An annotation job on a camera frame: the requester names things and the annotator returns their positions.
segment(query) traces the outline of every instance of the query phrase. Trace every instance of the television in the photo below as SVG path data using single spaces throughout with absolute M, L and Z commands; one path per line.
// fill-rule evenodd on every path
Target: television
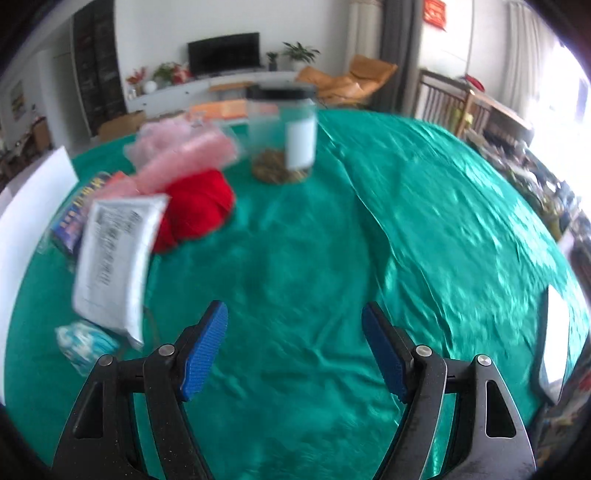
M 242 33 L 189 43 L 189 68 L 194 77 L 261 67 L 260 35 Z

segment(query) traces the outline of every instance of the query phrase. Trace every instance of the white board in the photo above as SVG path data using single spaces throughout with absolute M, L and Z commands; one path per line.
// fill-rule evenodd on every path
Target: white board
M 0 402 L 3 404 L 6 404 L 6 342 L 22 279 L 51 219 L 77 183 L 70 157 L 61 147 L 36 169 L 0 216 Z

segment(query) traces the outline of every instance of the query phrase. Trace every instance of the gray curtain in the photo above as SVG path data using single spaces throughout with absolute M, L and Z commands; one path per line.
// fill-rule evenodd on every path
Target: gray curtain
M 379 58 L 398 65 L 388 83 L 374 94 L 378 112 L 411 115 L 418 79 L 418 52 L 423 31 L 423 0 L 384 0 Z

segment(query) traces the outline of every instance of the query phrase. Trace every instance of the plastic bag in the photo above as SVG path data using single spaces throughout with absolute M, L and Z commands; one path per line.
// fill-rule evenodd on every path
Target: plastic bag
M 192 124 L 181 117 L 146 124 L 125 154 L 138 170 L 132 177 L 135 187 L 141 194 L 152 194 L 178 179 L 227 167 L 238 159 L 238 145 L 215 125 Z
M 168 196 L 98 200 L 90 209 L 74 281 L 73 308 L 141 349 L 150 252 Z
M 114 355 L 119 342 L 85 320 L 56 328 L 57 346 L 76 371 L 86 377 L 100 356 Z

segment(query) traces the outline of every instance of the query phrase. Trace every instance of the red cloth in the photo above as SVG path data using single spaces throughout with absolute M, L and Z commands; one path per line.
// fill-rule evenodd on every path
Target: red cloth
M 219 170 L 208 170 L 171 183 L 170 196 L 154 253 L 162 253 L 182 240 L 200 238 L 220 228 L 230 215 L 236 197 Z

